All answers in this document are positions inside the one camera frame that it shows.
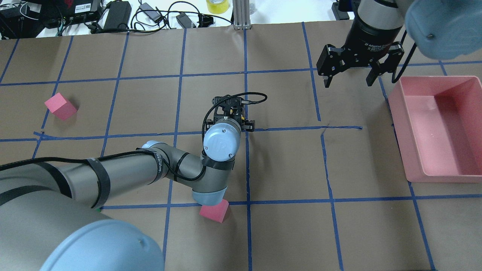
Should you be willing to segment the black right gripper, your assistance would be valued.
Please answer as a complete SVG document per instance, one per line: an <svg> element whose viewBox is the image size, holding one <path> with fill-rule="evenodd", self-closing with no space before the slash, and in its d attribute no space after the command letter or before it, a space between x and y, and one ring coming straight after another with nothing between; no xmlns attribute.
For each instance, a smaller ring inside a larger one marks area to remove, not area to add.
<svg viewBox="0 0 482 271"><path fill-rule="evenodd" d="M380 74L395 72L404 55L401 43L395 41L400 30L353 23L343 46L327 44L318 58L316 69L319 76L324 76L324 87L330 87L334 75L350 68L371 67L367 86L372 86Z"/></svg>

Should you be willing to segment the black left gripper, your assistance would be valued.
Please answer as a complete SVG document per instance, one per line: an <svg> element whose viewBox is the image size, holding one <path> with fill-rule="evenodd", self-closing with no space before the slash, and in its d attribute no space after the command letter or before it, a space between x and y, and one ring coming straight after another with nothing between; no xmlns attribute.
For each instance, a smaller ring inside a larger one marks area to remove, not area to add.
<svg viewBox="0 0 482 271"><path fill-rule="evenodd" d="M255 121L244 118L243 106L218 106L213 118L207 119L205 122L204 130L207 131L214 125L221 123L231 125L241 132L253 132L255 130Z"/></svg>

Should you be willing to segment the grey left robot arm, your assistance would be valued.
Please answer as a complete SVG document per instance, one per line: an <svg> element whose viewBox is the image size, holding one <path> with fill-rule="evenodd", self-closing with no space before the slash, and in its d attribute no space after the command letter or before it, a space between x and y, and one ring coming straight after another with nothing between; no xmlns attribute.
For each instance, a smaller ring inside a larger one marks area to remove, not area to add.
<svg viewBox="0 0 482 271"><path fill-rule="evenodd" d="M202 206L222 202L240 135L255 122L241 106L203 121L201 156L158 141L99 158L31 158L1 166L2 271L163 271L155 240L98 208L168 178Z"/></svg>

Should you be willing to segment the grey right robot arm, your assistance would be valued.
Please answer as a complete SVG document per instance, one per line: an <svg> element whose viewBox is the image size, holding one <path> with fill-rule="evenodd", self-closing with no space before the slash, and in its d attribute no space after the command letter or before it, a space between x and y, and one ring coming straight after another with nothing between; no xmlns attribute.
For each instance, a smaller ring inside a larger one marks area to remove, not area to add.
<svg viewBox="0 0 482 271"><path fill-rule="evenodd" d="M368 86L384 73L394 84L416 49L444 60L481 48L480 0L338 0L335 10L353 12L354 20L344 45L325 45L317 61L326 88L355 67L371 68Z"/></svg>

